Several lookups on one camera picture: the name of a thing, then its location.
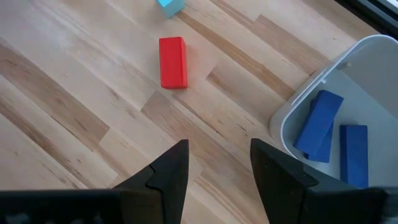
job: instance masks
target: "white plastic bin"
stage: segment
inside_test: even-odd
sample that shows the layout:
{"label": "white plastic bin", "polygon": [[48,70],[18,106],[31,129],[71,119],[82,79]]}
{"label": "white plastic bin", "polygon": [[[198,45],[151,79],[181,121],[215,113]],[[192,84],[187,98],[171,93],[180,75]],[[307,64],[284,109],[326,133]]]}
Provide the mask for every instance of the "white plastic bin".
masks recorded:
{"label": "white plastic bin", "polygon": [[[335,118],[330,163],[309,161],[293,147],[319,90],[344,98]],[[341,124],[368,126],[369,186],[398,186],[398,41],[392,37],[366,37],[312,75],[272,117],[270,129],[293,157],[340,179]]]}

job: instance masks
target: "toy block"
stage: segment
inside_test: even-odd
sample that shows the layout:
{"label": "toy block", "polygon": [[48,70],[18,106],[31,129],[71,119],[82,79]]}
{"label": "toy block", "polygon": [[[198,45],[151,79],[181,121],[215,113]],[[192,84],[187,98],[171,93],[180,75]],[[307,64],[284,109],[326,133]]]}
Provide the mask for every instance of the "toy block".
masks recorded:
{"label": "toy block", "polygon": [[[310,105],[310,111],[313,110],[313,107],[315,106],[315,100],[311,101]],[[331,124],[328,132],[326,133],[325,138],[323,139],[321,146],[319,147],[317,153],[315,155],[308,155],[307,153],[304,153],[304,157],[306,159],[309,159],[311,161],[317,161],[317,162],[329,162],[330,161],[330,149],[331,149],[331,139],[333,137],[333,125],[334,123]]]}
{"label": "toy block", "polygon": [[187,63],[182,37],[159,39],[159,53],[162,87],[168,90],[186,88]]}
{"label": "toy block", "polygon": [[293,147],[316,156],[343,100],[341,96],[329,91],[319,91]]}
{"label": "toy block", "polygon": [[171,18],[184,8],[185,0],[156,0],[167,18]]}
{"label": "toy block", "polygon": [[358,188],[369,187],[368,127],[340,126],[341,180]]}

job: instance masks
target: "wooden floor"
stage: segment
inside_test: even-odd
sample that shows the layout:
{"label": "wooden floor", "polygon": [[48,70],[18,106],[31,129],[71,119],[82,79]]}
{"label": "wooden floor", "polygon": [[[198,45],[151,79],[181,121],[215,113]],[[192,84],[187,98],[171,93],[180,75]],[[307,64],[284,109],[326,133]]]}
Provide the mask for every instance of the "wooden floor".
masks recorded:
{"label": "wooden floor", "polygon": [[[0,1],[0,189],[112,187],[190,140],[183,223],[265,223],[249,160],[312,74],[376,33],[332,0]],[[160,37],[187,90],[160,87]]]}

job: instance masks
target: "blue block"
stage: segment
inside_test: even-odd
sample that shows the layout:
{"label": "blue block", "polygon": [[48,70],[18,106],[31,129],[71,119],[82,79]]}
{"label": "blue block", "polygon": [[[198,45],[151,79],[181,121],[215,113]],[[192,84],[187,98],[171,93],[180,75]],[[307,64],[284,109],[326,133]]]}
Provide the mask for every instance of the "blue block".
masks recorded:
{"label": "blue block", "polygon": [[156,0],[163,13],[170,18],[184,8],[185,0]]}
{"label": "blue block", "polygon": [[368,127],[340,126],[341,180],[358,188],[369,187]]}
{"label": "blue block", "polygon": [[341,96],[329,91],[319,91],[313,109],[305,119],[293,146],[308,155],[316,156],[343,100]]}
{"label": "blue block", "polygon": [[[311,101],[310,105],[310,111],[313,110],[313,107],[315,106],[315,100]],[[334,123],[331,124],[328,132],[326,133],[325,138],[323,139],[321,146],[318,149],[318,152],[316,155],[308,155],[304,153],[304,157],[306,159],[309,159],[311,161],[317,161],[317,162],[329,162],[330,161],[330,148],[331,148],[331,139],[333,137],[333,125]]]}

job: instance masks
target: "red block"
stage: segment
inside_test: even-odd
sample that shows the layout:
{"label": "red block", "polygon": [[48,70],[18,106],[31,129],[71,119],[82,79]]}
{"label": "red block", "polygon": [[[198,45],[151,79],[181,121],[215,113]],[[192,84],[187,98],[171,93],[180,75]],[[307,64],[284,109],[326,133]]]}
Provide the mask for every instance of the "red block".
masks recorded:
{"label": "red block", "polygon": [[159,39],[159,53],[162,87],[168,90],[188,87],[185,42],[182,37]]}

